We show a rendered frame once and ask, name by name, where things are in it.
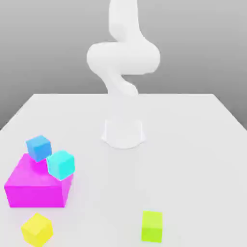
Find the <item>small cyan cube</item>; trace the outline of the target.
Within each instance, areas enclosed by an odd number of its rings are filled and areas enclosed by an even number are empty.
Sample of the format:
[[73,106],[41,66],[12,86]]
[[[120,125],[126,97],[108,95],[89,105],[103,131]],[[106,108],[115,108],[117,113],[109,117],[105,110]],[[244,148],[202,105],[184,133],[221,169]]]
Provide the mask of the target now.
[[65,150],[53,153],[46,161],[49,174],[58,180],[64,180],[75,172],[75,158]]

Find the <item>small yellow cube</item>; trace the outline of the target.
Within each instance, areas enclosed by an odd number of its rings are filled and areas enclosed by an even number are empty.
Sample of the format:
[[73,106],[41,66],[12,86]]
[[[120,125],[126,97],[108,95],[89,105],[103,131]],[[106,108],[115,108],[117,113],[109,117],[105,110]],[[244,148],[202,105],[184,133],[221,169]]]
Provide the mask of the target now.
[[24,240],[33,247],[43,247],[53,236],[52,221],[35,213],[22,226]]

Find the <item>small blue cube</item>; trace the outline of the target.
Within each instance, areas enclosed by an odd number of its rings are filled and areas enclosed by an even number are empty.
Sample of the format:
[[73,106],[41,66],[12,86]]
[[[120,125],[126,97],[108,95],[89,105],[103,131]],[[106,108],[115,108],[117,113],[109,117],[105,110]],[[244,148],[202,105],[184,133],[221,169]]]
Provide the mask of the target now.
[[26,141],[29,156],[40,162],[52,154],[51,142],[43,135],[34,137]]

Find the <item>small lime green cube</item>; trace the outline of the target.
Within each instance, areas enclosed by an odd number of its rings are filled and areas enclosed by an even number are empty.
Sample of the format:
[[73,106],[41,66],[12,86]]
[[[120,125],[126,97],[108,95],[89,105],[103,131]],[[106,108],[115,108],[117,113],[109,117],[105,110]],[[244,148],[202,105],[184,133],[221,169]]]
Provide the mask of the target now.
[[143,242],[161,243],[163,237],[163,214],[161,212],[143,211],[141,240]]

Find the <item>large magenta box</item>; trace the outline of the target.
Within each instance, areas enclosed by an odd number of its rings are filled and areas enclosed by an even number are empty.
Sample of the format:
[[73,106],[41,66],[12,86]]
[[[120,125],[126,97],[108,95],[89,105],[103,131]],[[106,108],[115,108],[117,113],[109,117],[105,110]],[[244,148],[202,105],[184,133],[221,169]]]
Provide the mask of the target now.
[[73,175],[58,180],[48,172],[46,160],[35,162],[23,154],[4,184],[10,207],[65,207]]

